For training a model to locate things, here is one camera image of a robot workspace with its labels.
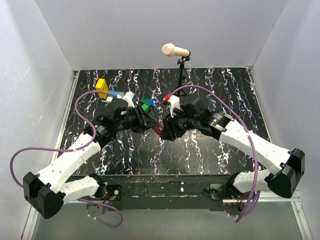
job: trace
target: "yellow toy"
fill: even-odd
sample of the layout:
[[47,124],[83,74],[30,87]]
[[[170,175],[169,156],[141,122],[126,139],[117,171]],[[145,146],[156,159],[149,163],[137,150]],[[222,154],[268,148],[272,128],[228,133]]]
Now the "yellow toy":
[[[106,83],[106,80],[104,80],[103,78],[99,78],[98,82],[95,85],[95,90],[102,91],[102,92],[108,92],[109,88],[108,88],[108,85]],[[107,94],[99,93],[99,97],[101,99],[105,99],[107,97]]]

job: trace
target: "microphone stand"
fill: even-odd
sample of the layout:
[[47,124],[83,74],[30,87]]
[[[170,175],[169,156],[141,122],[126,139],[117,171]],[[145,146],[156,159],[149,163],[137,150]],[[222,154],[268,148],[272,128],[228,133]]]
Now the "microphone stand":
[[[180,67],[179,67],[180,76],[179,76],[179,81],[178,81],[178,87],[177,88],[180,88],[182,86],[182,81],[186,79],[185,76],[184,76],[185,62],[190,60],[190,54],[189,54],[189,56],[183,56],[176,63],[177,65],[180,65]],[[182,90],[179,90],[179,91],[176,92],[176,96],[177,97],[185,97],[185,96],[187,96],[187,94],[186,94],[185,90],[182,89]]]

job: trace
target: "marble tabletop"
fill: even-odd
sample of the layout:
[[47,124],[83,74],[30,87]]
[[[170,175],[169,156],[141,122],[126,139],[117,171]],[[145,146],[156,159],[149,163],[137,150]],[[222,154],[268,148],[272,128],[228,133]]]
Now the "marble tabletop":
[[[245,68],[187,68],[185,76],[186,84],[210,89],[244,120],[249,130],[269,139]],[[155,109],[150,116],[161,122],[168,113],[162,100],[177,87],[178,77],[179,69],[80,71],[60,148],[71,146],[82,133],[85,123],[75,114],[74,103],[84,92],[95,90],[99,78],[104,78],[112,91],[132,91],[136,102],[152,99]],[[186,88],[185,91],[187,94],[198,94],[211,110],[226,110],[203,90]],[[97,94],[83,98],[78,108],[89,120],[93,120],[105,109]],[[133,133],[130,130],[119,132],[116,139],[92,156],[75,174],[232,174],[252,170],[251,157],[197,130],[190,130],[180,139],[171,142],[161,140],[150,129],[144,133]]]

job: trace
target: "microphone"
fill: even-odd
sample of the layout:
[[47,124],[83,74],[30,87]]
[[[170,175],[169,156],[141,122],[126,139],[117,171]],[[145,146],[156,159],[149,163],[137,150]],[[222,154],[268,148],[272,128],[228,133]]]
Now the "microphone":
[[167,57],[171,56],[182,56],[182,57],[189,57],[191,52],[187,49],[176,47],[172,43],[168,43],[163,45],[162,52]]

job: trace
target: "wall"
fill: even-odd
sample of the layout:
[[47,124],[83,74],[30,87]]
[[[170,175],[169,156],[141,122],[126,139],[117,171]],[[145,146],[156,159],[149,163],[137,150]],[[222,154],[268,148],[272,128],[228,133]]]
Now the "wall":
[[298,186],[314,239],[320,239],[320,2],[289,0],[253,66],[253,79],[274,143],[305,151]]
[[35,0],[74,70],[174,68],[161,48],[190,49],[186,67],[246,67],[288,0]]
[[[0,0],[0,239],[20,239],[29,203],[9,171],[11,156],[54,147],[73,71],[34,0]],[[22,181],[45,167],[50,152],[24,152],[14,170]]]

